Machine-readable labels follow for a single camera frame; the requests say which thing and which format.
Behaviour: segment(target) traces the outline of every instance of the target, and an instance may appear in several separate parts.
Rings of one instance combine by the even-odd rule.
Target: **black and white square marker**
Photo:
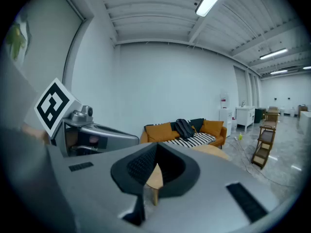
[[[68,102],[69,98],[67,98],[56,83],[45,93],[37,106],[37,110],[49,129],[53,127],[56,119]]]

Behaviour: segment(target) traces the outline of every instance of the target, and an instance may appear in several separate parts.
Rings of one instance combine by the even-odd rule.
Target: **wooden coffee table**
[[[203,152],[203,153],[208,153],[208,154],[218,156],[227,161],[229,160],[228,155],[226,155],[218,147],[215,147],[212,145],[200,145],[197,147],[193,147],[192,149]],[[147,180],[147,185],[149,185],[152,188],[153,194],[154,194],[154,205],[157,205],[158,197],[159,197],[159,189],[163,186],[162,172],[158,164],[156,165],[154,171],[152,172],[151,176]]]

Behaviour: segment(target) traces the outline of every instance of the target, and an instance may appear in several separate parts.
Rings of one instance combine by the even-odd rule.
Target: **cable on floor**
[[[233,147],[241,154],[241,156],[243,157],[243,153],[242,153],[239,149],[237,149],[237,148],[236,148],[233,144],[231,144],[230,142],[227,142],[227,143],[230,144],[231,146],[233,146]],[[294,187],[294,188],[295,188],[295,186],[293,186],[293,185],[285,185],[285,184],[280,184],[280,183],[278,183],[278,182],[275,182],[275,181],[269,179],[267,176],[265,176],[262,172],[260,172],[260,171],[257,170],[256,168],[254,168],[252,162],[251,162],[250,159],[248,159],[248,157],[247,157],[247,154],[246,154],[246,152],[245,152],[245,149],[241,146],[241,143],[240,143],[239,141],[238,141],[238,145],[239,145],[239,147],[240,147],[241,149],[243,149],[244,155],[245,155],[245,157],[247,158],[247,160],[249,161],[249,164],[250,164],[250,166],[251,166],[251,168],[252,168],[252,170],[253,170],[253,172],[250,172],[250,171],[247,169],[247,165],[244,163],[243,159],[241,158],[241,161],[243,162],[243,164],[244,164],[244,166],[245,166],[245,168],[246,168],[246,171],[247,171],[249,174],[254,175],[254,169],[255,169],[255,170],[258,171],[263,177],[265,177],[266,179],[270,180],[271,182],[273,182],[273,183],[275,183],[275,184],[278,184],[278,185],[280,185],[280,186]]]

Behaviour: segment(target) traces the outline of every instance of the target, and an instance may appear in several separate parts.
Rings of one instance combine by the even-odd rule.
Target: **striped blanket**
[[[187,138],[187,141],[183,140],[182,138],[177,138],[175,140],[170,140],[166,142],[192,148],[203,144],[209,144],[211,142],[214,142],[215,140],[216,138],[210,134],[195,133],[193,137]]]

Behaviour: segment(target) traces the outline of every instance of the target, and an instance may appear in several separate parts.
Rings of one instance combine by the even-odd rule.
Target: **gray floor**
[[[263,185],[269,186],[280,203],[299,191],[306,174],[310,171],[311,141],[301,132],[298,123],[299,119],[296,117],[279,117],[273,148],[270,152],[271,158],[268,159],[262,170],[249,162],[257,145],[261,123],[249,126],[246,133],[244,127],[238,127],[226,139],[223,146],[223,151],[229,155],[230,161],[248,171]],[[242,133],[243,139],[238,143],[234,137],[238,137],[240,133]],[[144,189],[144,198],[145,212],[148,218],[155,207],[152,204],[152,191],[147,185]]]

